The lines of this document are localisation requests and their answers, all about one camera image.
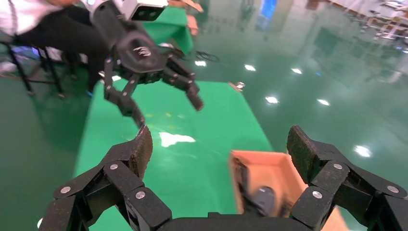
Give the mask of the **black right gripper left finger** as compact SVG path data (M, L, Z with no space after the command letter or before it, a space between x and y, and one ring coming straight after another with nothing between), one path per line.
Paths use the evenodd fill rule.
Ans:
M152 152L143 125L134 139L112 146L99 164L59 186L39 229L87 231L111 207L134 231L160 229L172 212L143 182Z

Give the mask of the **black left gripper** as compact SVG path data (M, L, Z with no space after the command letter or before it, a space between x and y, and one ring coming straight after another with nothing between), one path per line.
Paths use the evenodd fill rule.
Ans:
M195 82L195 74L175 55L169 55L166 59L148 34L136 30L129 31L120 37L115 49L121 65L129 70L124 75L127 84L122 90L115 88L112 77L116 61L106 59L103 77L104 98L115 104L123 116L131 117L139 128L145 124L145 117L132 99L140 78L139 74L163 71L162 81L184 91L194 109L202 110L204 103L199 96L200 88Z

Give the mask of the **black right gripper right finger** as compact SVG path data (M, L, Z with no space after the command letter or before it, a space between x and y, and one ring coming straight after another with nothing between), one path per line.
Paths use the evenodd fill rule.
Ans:
M369 231L407 230L404 188L355 166L334 145L309 138L298 125L289 130L287 150L307 185L290 218L319 231L339 206Z

